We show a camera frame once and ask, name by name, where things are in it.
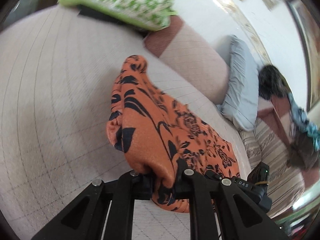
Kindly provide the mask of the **orange black floral blouse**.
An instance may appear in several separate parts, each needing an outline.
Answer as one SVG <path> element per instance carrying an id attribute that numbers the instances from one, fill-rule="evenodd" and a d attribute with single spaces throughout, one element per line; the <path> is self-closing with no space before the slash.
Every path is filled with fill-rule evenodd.
<path id="1" fill-rule="evenodd" d="M 156 174 L 152 201 L 167 211 L 189 212 L 186 199 L 175 199 L 172 188 L 179 168 L 220 177 L 239 177 L 230 142 L 221 138 L 189 108 L 154 86 L 148 63 L 131 55 L 114 82 L 106 133 L 138 173 Z"/>

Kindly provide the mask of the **striped floral cushion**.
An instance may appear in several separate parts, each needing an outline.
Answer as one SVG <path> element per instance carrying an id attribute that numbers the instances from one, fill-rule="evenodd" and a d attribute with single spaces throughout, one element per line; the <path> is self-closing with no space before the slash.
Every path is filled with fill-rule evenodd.
<path id="1" fill-rule="evenodd" d="M 272 206 L 270 218 L 284 213 L 302 196 L 305 183 L 299 169 L 288 166 L 289 150 L 280 137 L 261 119 L 257 118 L 254 129 L 239 132 L 247 152 L 251 168 L 261 161 L 270 167 L 267 195 Z"/>

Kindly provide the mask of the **blue denim garment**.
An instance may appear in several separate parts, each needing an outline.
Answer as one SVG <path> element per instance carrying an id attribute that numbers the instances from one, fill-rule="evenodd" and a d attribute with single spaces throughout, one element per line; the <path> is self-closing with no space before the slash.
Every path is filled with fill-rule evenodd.
<path id="1" fill-rule="evenodd" d="M 312 139 L 313 148 L 315 151 L 319 151 L 319 128 L 311 122 L 301 107 L 299 107 L 293 97 L 293 94 L 289 92 L 287 94 L 291 105 L 291 116 L 292 120 L 299 129 L 300 132 L 306 133 L 309 138 Z"/>

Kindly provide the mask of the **light blue pillow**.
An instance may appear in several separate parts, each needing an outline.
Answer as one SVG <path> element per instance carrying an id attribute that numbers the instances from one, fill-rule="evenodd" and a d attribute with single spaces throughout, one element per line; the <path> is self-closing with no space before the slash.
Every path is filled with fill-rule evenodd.
<path id="1" fill-rule="evenodd" d="M 231 36 L 229 53 L 228 89 L 220 113 L 237 129 L 252 131 L 258 113 L 258 65 L 247 44 L 235 35 Z"/>

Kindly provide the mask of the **pink quilted bolster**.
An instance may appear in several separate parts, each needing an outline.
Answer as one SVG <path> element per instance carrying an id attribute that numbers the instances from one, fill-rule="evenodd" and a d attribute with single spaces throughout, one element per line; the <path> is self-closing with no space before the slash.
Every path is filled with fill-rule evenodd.
<path id="1" fill-rule="evenodd" d="M 171 16 L 167 28 L 150 32 L 144 46 L 214 104 L 223 103 L 230 72 L 227 63 L 179 16 Z"/>

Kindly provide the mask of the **black folded cloth under pillow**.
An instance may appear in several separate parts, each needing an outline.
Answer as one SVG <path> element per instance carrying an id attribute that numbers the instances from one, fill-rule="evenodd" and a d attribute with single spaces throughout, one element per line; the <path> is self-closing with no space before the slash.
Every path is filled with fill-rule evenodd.
<path id="1" fill-rule="evenodd" d="M 91 9 L 91 8 L 86 7 L 84 5 L 78 5 L 77 8 L 80 10 L 79 15 L 81 15 L 81 16 L 85 16 L 85 17 L 89 17 L 89 18 L 92 18 L 95 20 L 102 21 L 102 22 L 112 23 L 112 24 L 115 24 L 118 26 L 129 28 L 129 29 L 135 31 L 136 33 L 138 33 L 142 38 L 147 37 L 147 35 L 149 34 L 149 31 L 146 29 L 125 23 L 121 20 L 118 20 L 118 19 L 112 17 L 112 16 L 108 16 L 106 14 L 103 14 L 102 12 Z"/>

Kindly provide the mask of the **green white patterned pillow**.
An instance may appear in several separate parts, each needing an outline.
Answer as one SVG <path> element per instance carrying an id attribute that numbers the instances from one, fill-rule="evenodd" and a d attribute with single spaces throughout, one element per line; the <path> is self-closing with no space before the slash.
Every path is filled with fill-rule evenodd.
<path id="1" fill-rule="evenodd" d="M 111 16 L 124 23 L 149 31 L 167 28 L 173 10 L 174 0 L 58 0 L 64 7 L 84 5 Z"/>

